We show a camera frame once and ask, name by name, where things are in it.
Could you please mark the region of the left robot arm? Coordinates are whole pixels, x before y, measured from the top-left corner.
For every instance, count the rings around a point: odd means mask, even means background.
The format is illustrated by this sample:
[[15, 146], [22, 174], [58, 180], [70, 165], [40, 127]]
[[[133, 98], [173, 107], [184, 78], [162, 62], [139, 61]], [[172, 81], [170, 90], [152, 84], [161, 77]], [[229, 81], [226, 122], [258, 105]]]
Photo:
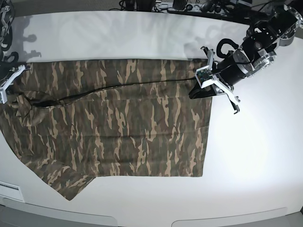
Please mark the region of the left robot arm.
[[301, 0], [275, 6], [269, 18], [255, 16], [241, 45], [227, 38], [218, 43], [216, 53], [222, 61], [216, 67], [217, 78], [232, 89], [236, 83], [267, 68], [275, 60], [276, 49], [289, 46], [302, 26]]

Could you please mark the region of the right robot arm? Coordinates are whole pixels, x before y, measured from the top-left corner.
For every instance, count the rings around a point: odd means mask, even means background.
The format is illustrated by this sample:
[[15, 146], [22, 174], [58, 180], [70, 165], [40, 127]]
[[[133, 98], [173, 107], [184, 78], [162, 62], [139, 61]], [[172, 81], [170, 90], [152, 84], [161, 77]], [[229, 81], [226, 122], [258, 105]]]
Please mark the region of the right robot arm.
[[2, 1], [0, 38], [16, 62], [109, 59], [199, 59], [212, 47], [213, 19], [182, 15], [83, 11], [16, 17]]

